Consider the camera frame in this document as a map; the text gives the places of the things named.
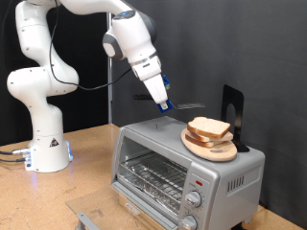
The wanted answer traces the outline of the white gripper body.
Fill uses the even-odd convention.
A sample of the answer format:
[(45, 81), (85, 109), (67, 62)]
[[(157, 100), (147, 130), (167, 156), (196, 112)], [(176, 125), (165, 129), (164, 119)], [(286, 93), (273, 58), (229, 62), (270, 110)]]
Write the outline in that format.
[(166, 88), (160, 74), (144, 80), (143, 83), (157, 104), (165, 103), (168, 100)]

